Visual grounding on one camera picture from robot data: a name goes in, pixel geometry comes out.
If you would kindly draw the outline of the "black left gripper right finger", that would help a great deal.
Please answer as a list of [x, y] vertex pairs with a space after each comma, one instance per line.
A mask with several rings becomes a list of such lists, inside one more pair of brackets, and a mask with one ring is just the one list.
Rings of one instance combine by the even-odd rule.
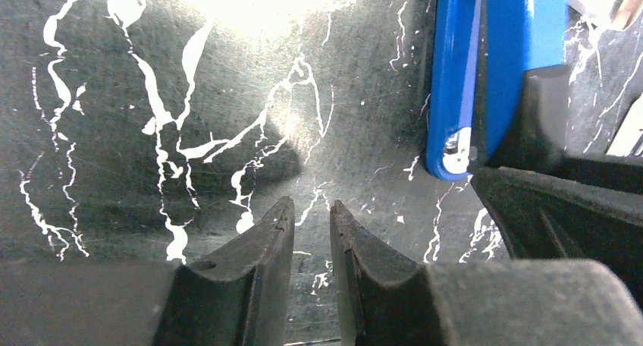
[[642, 313], [594, 260], [420, 264], [330, 211], [344, 345], [640, 345]]

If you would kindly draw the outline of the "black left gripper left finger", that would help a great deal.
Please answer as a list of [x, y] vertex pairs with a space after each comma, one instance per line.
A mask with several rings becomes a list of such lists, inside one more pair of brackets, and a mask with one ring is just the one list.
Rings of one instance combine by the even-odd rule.
[[189, 265], [4, 261], [3, 345], [281, 345], [294, 204]]

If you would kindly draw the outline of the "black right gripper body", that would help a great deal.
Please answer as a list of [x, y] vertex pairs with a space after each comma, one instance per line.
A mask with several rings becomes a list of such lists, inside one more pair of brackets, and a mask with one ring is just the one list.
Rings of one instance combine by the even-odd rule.
[[526, 71], [509, 130], [472, 179], [513, 259], [603, 263], [642, 300], [642, 160], [564, 151], [569, 68]]

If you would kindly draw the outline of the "blue black stapler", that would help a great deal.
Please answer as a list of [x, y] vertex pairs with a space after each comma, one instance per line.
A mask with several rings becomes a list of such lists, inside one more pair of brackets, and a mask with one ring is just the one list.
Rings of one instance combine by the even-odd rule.
[[437, 0], [425, 164], [543, 174], [564, 155], [566, 0]]

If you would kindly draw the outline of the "white light-blue staple remover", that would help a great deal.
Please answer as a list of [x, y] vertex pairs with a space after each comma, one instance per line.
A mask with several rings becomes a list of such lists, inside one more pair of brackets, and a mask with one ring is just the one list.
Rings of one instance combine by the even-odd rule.
[[606, 154], [642, 157], [642, 96], [639, 96], [628, 110]]

